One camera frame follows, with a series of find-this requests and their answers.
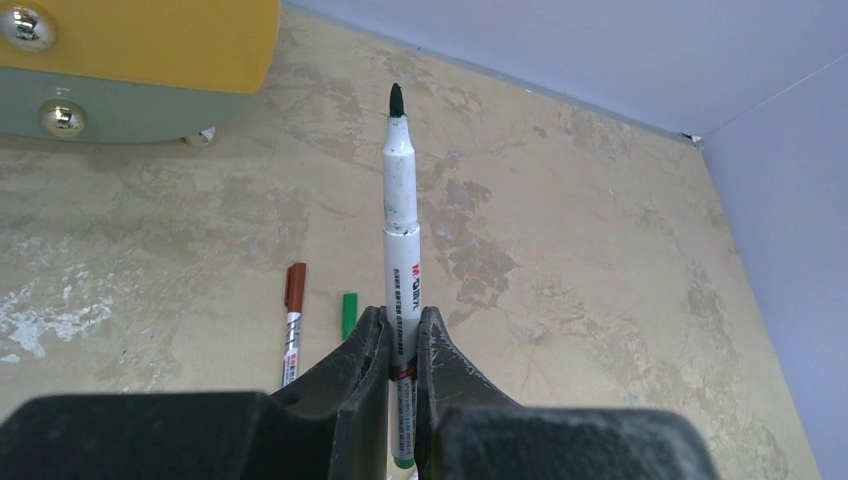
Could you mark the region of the brown pen cap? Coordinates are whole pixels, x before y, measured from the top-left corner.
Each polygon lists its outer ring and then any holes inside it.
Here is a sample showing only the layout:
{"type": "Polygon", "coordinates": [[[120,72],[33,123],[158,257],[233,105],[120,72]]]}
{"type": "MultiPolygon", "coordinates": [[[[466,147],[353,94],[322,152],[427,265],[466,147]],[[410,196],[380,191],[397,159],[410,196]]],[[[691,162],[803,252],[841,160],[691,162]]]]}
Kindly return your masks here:
{"type": "Polygon", "coordinates": [[[289,313],[302,313],[307,265],[297,262],[286,271],[283,302],[289,313]]]}

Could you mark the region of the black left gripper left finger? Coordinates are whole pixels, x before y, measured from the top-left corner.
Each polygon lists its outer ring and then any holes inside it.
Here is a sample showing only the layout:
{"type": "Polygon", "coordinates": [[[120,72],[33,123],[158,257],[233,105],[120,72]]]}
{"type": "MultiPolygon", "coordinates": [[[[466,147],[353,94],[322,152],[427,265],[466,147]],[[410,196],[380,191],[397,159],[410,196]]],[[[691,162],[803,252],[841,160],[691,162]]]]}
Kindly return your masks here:
{"type": "Polygon", "coordinates": [[[380,309],[283,389],[67,394],[1,426],[5,479],[381,479],[390,335],[380,309]]]}

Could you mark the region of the white pen brown end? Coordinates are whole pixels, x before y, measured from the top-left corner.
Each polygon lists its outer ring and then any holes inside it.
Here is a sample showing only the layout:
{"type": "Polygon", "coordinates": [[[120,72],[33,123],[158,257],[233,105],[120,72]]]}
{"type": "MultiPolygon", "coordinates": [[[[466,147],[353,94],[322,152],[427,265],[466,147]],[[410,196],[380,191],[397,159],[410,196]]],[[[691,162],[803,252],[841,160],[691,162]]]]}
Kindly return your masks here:
{"type": "Polygon", "coordinates": [[[286,319],[286,336],[284,342],[284,355],[282,365],[281,386],[286,387],[298,376],[299,346],[300,346],[300,323],[299,312],[288,312],[286,319]]]}

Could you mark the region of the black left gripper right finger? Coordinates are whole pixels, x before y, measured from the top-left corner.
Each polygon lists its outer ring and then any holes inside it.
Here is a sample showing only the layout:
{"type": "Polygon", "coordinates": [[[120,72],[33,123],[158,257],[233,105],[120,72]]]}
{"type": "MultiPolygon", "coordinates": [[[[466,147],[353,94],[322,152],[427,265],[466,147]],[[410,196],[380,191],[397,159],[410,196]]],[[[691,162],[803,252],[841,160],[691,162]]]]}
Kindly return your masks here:
{"type": "Polygon", "coordinates": [[[418,333],[415,461],[422,479],[716,479],[683,416],[522,406],[454,344],[440,311],[418,333]]]}

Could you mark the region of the white pen magenta end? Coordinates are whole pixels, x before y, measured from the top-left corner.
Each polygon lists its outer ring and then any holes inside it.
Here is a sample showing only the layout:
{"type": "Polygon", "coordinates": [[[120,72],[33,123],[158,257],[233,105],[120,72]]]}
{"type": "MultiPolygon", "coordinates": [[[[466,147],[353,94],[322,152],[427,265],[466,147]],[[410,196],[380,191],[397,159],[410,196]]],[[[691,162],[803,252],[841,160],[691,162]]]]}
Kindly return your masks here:
{"type": "Polygon", "coordinates": [[[400,469],[415,466],[417,338],[421,321],[421,226],[416,154],[402,88],[392,85],[383,149],[385,316],[392,335],[390,452],[400,469]]]}

